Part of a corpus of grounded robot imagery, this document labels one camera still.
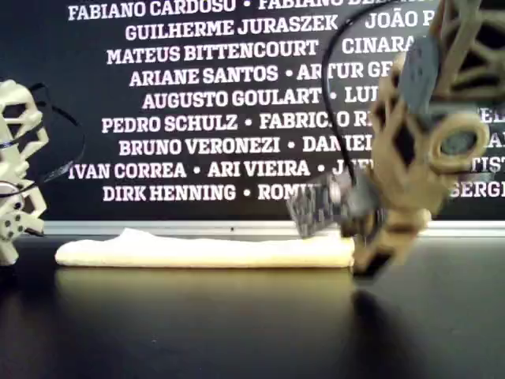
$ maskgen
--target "black wall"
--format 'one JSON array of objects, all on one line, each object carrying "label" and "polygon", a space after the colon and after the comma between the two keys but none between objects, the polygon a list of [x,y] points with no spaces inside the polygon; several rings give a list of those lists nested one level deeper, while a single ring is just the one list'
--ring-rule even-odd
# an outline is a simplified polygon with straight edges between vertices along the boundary
[{"label": "black wall", "polygon": [[[217,0],[205,0],[201,3],[216,3]],[[331,15],[338,15],[337,24],[341,24],[347,16],[356,9],[366,6],[367,0],[342,0],[340,6],[321,7],[292,7],[286,9],[260,9],[260,4],[269,3],[251,1],[245,6],[244,1],[227,1],[236,3],[232,12],[194,13],[167,15],[164,17],[145,16],[134,18],[112,18],[88,21],[69,21],[69,6],[85,5],[98,2],[71,2],[69,0],[53,0],[51,2],[24,2],[4,0],[2,15],[0,16],[0,41],[2,76],[14,79],[22,84],[30,85],[35,82],[45,82],[51,92],[53,101],[68,111],[84,126],[88,134],[88,150],[84,158],[85,165],[110,164],[110,177],[87,179],[64,178],[43,187],[43,193],[49,204],[46,214],[47,220],[286,220],[287,213],[284,201],[260,200],[261,185],[294,184],[306,182],[310,176],[319,174],[318,167],[325,169],[338,167],[342,163],[339,151],[310,152],[303,151],[304,138],[319,139],[326,137],[330,140],[331,131],[328,128],[304,129],[265,129],[269,123],[262,122],[261,114],[285,114],[286,112],[318,112],[323,110],[320,95],[310,98],[310,102],[301,101],[285,105],[270,104],[257,106],[234,106],[232,98],[236,91],[278,89],[279,97],[283,98],[286,90],[297,91],[298,88],[312,88],[320,91],[320,81],[313,79],[298,80],[303,65],[319,64],[328,38],[333,31],[315,32],[278,32],[268,34],[231,36],[200,36],[196,38],[170,38],[127,40],[125,30],[131,25],[173,24],[178,22],[195,21],[228,21],[233,23],[235,31],[245,19],[273,18],[278,24],[281,19],[290,22],[290,17],[323,16],[322,24],[311,22],[306,24],[307,18],[298,18],[304,28],[325,26],[325,21]],[[146,9],[149,13],[149,2]],[[278,1],[289,6],[289,1]],[[303,1],[291,1],[293,4]],[[432,11],[437,1],[411,1],[401,5],[388,6],[379,12],[388,13],[382,16],[393,20],[398,7],[401,6],[403,22],[400,24],[381,24],[380,27],[368,28],[365,22],[356,24],[345,35],[348,40],[335,52],[334,62],[341,64],[341,75],[346,75],[346,69],[362,67],[362,75],[358,77],[340,77],[333,80],[333,89],[337,94],[336,109],[341,112],[342,121],[349,125],[342,128],[342,132],[353,138],[354,148],[352,157],[356,159],[369,158],[365,137],[372,135],[370,126],[355,126],[360,123],[359,115],[368,110],[372,97],[372,86],[378,81],[376,76],[382,62],[390,62],[398,51],[396,47],[408,47],[409,36],[422,35],[428,27]],[[270,43],[272,41],[305,41],[306,55],[267,58],[229,58],[212,60],[189,60],[185,54],[187,46],[230,44],[234,43]],[[377,52],[350,51],[361,43],[363,48],[375,44]],[[173,62],[142,63],[142,64],[107,64],[107,51],[117,49],[171,47],[174,53],[177,49],[181,55],[172,55]],[[270,66],[270,74],[277,77],[274,81],[250,81],[209,84],[204,82],[204,70],[219,70],[226,67],[239,66]],[[198,69],[199,83],[187,85],[165,86],[129,86],[133,72],[143,70],[175,70]],[[286,71],[291,70],[291,77]],[[229,103],[223,107],[166,107],[164,109],[143,109],[143,103],[148,94],[179,92],[225,92],[229,96]],[[362,91],[364,102],[352,102],[352,97]],[[214,131],[170,132],[163,130],[166,116],[194,115],[194,114],[222,114],[223,118],[236,117],[237,129]],[[157,133],[103,133],[104,118],[136,118],[159,117],[162,129]],[[64,122],[54,122],[47,126],[50,144],[38,155],[32,158],[31,175],[51,169],[65,159],[75,154],[79,139],[75,129]],[[235,138],[235,137],[278,137],[278,152],[261,152],[254,154],[192,154],[185,144],[185,140],[195,138]],[[171,139],[181,142],[182,151],[177,155],[160,156],[125,156],[120,153],[120,141],[142,141]],[[494,148],[488,154],[501,159],[501,144],[505,146],[505,138],[501,131],[494,136]],[[278,176],[278,177],[249,177],[245,169],[245,161],[293,160],[297,166],[303,160],[306,162],[310,176]],[[239,161],[240,176],[231,178],[209,178],[208,172],[213,162]],[[114,177],[114,166],[117,163],[166,163],[180,162],[184,166],[186,178],[117,178]],[[81,173],[91,174],[89,166],[80,167]],[[200,173],[193,172],[194,167],[200,168]],[[466,189],[461,191],[464,196],[457,196],[447,206],[442,220],[497,220],[501,216],[497,212],[503,189],[503,176],[498,174],[493,183],[481,184],[480,189]],[[149,201],[149,186],[183,186],[183,185],[232,185],[236,190],[235,200],[232,201]],[[147,200],[142,201],[105,201],[103,199],[104,186],[146,186]]]}]

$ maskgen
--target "beige 3d-printed part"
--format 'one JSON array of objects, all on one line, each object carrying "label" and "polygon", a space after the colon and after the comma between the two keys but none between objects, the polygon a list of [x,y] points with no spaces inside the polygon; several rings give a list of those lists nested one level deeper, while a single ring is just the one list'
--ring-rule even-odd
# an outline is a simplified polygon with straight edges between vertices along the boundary
[{"label": "beige 3d-printed part", "polygon": [[[41,121],[42,113],[26,87],[14,81],[0,82],[1,142],[27,133]],[[32,184],[24,178],[29,167],[27,159],[49,141],[44,128],[37,131],[36,137],[36,141],[28,142],[21,150],[18,145],[0,149],[0,193],[15,193]],[[0,198],[0,266],[16,262],[17,251],[13,242],[24,231],[43,232],[40,216],[46,208],[38,188]]]},{"label": "beige 3d-printed part", "polygon": [[[441,49],[432,102],[471,105],[505,99],[505,1],[441,0],[430,34]],[[449,104],[448,113],[431,127],[422,125],[398,90],[404,63],[405,56],[399,56],[389,77],[380,81],[371,108],[375,138],[368,174],[388,216],[372,243],[356,244],[353,270],[360,274],[409,249],[448,200],[461,172],[469,171],[488,145],[488,126],[470,108]],[[464,133],[472,141],[466,151],[442,149],[449,137]],[[370,230],[375,222],[370,216]]]}]

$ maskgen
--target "black cable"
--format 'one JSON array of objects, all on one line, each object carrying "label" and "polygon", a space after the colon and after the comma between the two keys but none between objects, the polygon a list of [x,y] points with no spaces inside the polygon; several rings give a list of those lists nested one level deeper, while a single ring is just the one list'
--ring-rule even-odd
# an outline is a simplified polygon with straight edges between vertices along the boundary
[{"label": "black cable", "polygon": [[349,176],[351,178],[353,185],[356,184],[354,165],[350,159],[349,151],[347,150],[346,147],[346,141],[339,132],[339,122],[335,117],[335,111],[333,109],[333,106],[331,105],[330,100],[331,83],[328,78],[330,60],[331,56],[333,55],[333,51],[335,50],[335,47],[337,46],[337,43],[339,42],[340,38],[347,31],[347,29],[349,29],[356,21],[359,21],[363,16],[368,15],[375,9],[379,9],[382,8],[383,6],[391,4],[392,2],[399,2],[399,1],[400,0],[386,0],[385,2],[381,2],[379,4],[372,4],[370,6],[367,6],[366,8],[359,9],[355,14],[349,17],[346,20],[346,22],[343,23],[343,25],[339,26],[337,32],[331,37],[330,42],[328,43],[327,48],[324,51],[323,62],[321,63],[321,87],[323,89],[324,107],[326,108],[328,119],[330,120],[331,123],[331,130],[333,131],[333,134],[337,138],[337,141],[339,142],[340,145],[340,152],[342,153],[342,158],[344,159],[344,165],[345,165],[344,168],[347,168],[347,170],[349,171]]},{"label": "black cable", "polygon": [[79,124],[79,122],[77,122],[77,120],[73,116],[71,116],[61,108],[56,107],[52,104],[51,98],[49,96],[49,90],[45,84],[43,83],[35,84],[29,88],[29,91],[33,93],[40,89],[43,89],[45,91],[47,97],[47,101],[36,101],[37,107],[46,108],[44,112],[45,116],[44,122],[41,122],[35,128],[29,130],[26,133],[23,133],[21,136],[14,138],[11,141],[0,143],[0,149],[9,148],[15,144],[19,144],[20,142],[28,139],[28,137],[31,137],[34,133],[37,133],[39,130],[41,130],[43,128],[43,125],[48,126],[51,125],[54,119],[54,114],[57,114],[63,117],[66,121],[70,122],[73,126],[80,129],[81,131],[80,150],[72,159],[68,160],[65,164],[61,165],[60,167],[57,167],[56,169],[53,169],[52,171],[46,174],[40,175],[36,180],[33,181],[33,183],[30,186],[24,187],[17,192],[0,193],[0,198],[19,195],[26,191],[32,190],[33,188],[39,187],[45,183],[51,182],[56,178],[59,178],[64,174],[66,174],[67,172],[69,172],[72,169],[72,167],[76,163],[79,163],[84,157],[84,153],[86,150],[86,133],[82,129],[82,126]]}]

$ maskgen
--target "white trim strip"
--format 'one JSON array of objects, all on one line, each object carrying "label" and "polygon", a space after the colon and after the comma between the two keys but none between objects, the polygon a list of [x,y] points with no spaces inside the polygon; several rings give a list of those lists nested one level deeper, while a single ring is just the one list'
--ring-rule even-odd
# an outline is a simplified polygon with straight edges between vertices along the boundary
[{"label": "white trim strip", "polygon": [[[165,236],[298,236],[290,221],[46,221],[44,230],[46,235],[119,235],[125,228]],[[505,221],[432,221],[421,235],[505,237]]]}]

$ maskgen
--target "black table surface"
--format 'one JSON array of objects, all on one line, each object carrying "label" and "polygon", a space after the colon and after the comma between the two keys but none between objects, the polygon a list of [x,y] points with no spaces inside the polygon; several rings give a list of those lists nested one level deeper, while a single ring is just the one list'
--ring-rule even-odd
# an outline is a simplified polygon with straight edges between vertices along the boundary
[{"label": "black table surface", "polygon": [[57,268],[58,241],[21,243],[0,377],[503,378],[503,242],[423,239],[367,286],[344,270]]}]

